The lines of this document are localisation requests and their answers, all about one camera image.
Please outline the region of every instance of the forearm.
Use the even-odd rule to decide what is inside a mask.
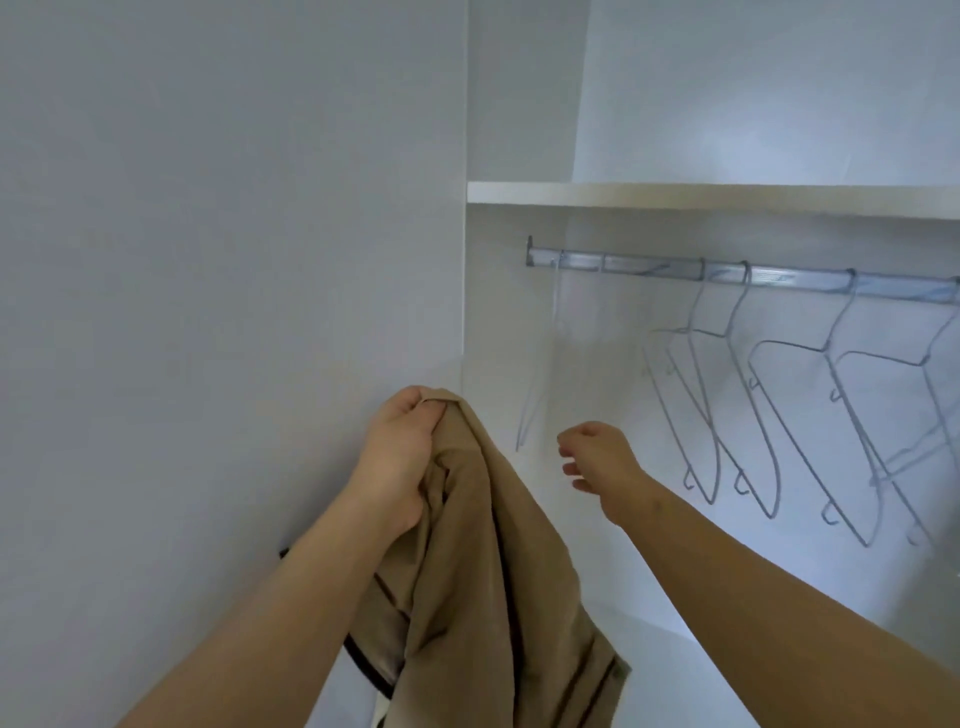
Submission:
[[[955,677],[749,550],[652,478],[628,489],[614,510],[764,728],[960,722]]]
[[[389,514],[348,485],[239,605],[121,728],[276,726],[310,715],[373,572]]]

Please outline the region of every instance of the hand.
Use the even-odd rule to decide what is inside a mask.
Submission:
[[[422,387],[406,387],[380,406],[348,485],[387,518],[392,538],[420,521],[418,486],[430,461],[433,429],[446,410],[444,402],[422,399]]]
[[[624,497],[648,477],[623,432],[613,425],[583,423],[557,435],[557,444],[561,457],[573,458],[564,463],[564,474],[577,476],[573,487],[599,496],[604,515],[620,525]]]

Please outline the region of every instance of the closet wall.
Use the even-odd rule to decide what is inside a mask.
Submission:
[[[115,724],[458,387],[466,13],[0,5],[0,724]]]
[[[586,11],[584,3],[564,3],[552,21],[563,29],[564,41],[551,49],[550,64],[517,63],[509,74],[504,67],[542,42],[524,28],[526,18],[541,12],[540,3],[512,5],[508,12],[494,3],[471,4],[473,180],[960,182],[960,151],[947,126],[960,109],[953,81],[960,46],[949,30],[956,13],[946,2],[910,9],[853,0],[719,8],[594,0]],[[522,101],[491,105],[498,93],[538,98],[551,113],[536,114]],[[566,145],[571,126],[572,155]],[[843,526],[827,526],[820,518],[826,500],[782,430],[775,445],[784,453],[787,477],[775,521],[767,521],[751,498],[733,492],[731,476],[713,507],[682,487],[685,464],[644,371],[640,345],[649,328],[685,323],[695,286],[562,273],[560,321],[551,326],[558,277],[523,267],[531,234],[536,245],[550,248],[943,277],[960,273],[960,228],[936,221],[470,206],[464,369],[466,395],[561,530],[595,612],[612,609],[634,619],[638,631],[652,624],[689,634],[629,542],[560,475],[554,435],[591,418],[624,426],[643,465],[736,538],[960,670],[960,580],[942,562],[929,561],[928,551],[906,542],[911,521],[894,500],[885,500],[881,535],[869,549]],[[711,288],[702,323],[721,326],[737,293]],[[744,355],[763,336],[823,344],[842,304],[833,296],[751,296],[737,345]],[[922,354],[948,312],[897,306],[857,303],[838,343]],[[960,396],[950,376],[960,360],[957,338],[944,342],[935,375],[948,399]],[[733,378],[722,353],[704,357],[716,377],[710,386],[725,397],[733,392]],[[771,379],[787,366],[778,356],[765,365]],[[872,503],[857,500],[870,494],[869,468],[849,423],[830,409],[824,368],[806,360],[799,367],[803,376],[797,381],[779,382],[779,401],[792,408],[806,439],[813,437],[818,463],[831,483],[839,483],[852,512],[869,519]],[[654,370],[665,374],[661,361]],[[911,442],[930,416],[915,374],[870,367],[848,374],[887,451]],[[541,405],[526,446],[514,452],[535,376]],[[724,406],[730,415],[732,405]],[[726,418],[729,437],[740,438],[739,447],[763,479],[769,458],[764,460],[762,439],[747,437],[759,434],[737,417]],[[687,426],[695,422],[680,419]],[[744,425],[732,428],[739,435],[729,433],[730,423]],[[818,432],[830,435],[818,438]],[[712,443],[707,433],[699,436],[708,448],[694,454],[710,458]],[[696,442],[697,433],[690,429],[684,437]],[[949,462],[938,461],[906,483],[954,562],[960,555],[952,523],[955,480]],[[622,648],[631,650],[627,643]],[[636,660],[646,665],[642,655]],[[722,681],[711,675],[705,680]]]

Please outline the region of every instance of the garment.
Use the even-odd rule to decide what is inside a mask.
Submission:
[[[609,726],[630,669],[580,601],[559,534],[476,415],[448,402],[420,524],[387,552],[347,648],[385,728]]]

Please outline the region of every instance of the wrist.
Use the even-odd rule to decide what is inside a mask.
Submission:
[[[403,519],[404,511],[399,503],[389,496],[391,492],[389,484],[378,482],[375,475],[358,469],[350,476],[341,493],[353,508],[363,514],[371,531],[385,542],[384,549],[410,527]]]

